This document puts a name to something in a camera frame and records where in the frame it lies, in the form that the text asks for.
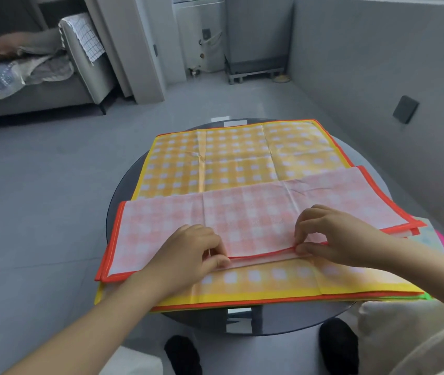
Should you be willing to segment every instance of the yellow checkered cloth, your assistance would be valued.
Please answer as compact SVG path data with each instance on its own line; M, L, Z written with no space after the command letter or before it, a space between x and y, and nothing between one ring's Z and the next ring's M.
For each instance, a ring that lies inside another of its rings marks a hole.
M315 120L172 133L155 139L132 200L295 179L350 166ZM101 283L96 303L117 286ZM375 291L422 293L384 271L308 258L217 271L158 307Z

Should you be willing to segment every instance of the pillow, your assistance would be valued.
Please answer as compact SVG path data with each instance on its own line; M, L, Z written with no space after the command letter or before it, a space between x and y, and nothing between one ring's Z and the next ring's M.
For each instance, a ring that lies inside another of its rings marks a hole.
M0 36L0 61L12 60L24 54L51 55L61 50L58 28L31 32L15 32Z

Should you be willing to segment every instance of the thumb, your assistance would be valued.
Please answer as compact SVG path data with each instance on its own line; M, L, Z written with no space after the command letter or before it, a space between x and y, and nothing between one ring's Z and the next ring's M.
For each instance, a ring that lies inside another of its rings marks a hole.
M225 255L217 254L212 257L208 257L201 264L201 271L203 274L215 271L218 268L224 268L231 264L231 260Z
M315 255L317 257L328 257L331 248L328 245L321 245L320 243L305 242L297 245L295 251L298 255Z

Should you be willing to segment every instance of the hand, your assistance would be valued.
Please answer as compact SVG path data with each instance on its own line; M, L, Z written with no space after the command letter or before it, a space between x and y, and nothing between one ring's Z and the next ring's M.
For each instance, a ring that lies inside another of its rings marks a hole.
M308 234L326 235L327 245L305 242ZM304 210L295 224L298 254L312 254L341 265L380 268L397 255L399 239L394 238L356 217L314 205Z
M211 227L184 225L166 240L147 266L136 274L147 274L154 278L151 284L157 284L158 292L167 297L230 263L222 239Z

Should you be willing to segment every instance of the forearm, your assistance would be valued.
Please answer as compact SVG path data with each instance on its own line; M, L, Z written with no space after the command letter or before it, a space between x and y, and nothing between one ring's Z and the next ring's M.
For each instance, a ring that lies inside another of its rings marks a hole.
M6 375L98 374L135 325L162 298L143 278L147 274L136 275Z
M397 241L397 255L381 269L403 277L444 303L444 254L409 239Z

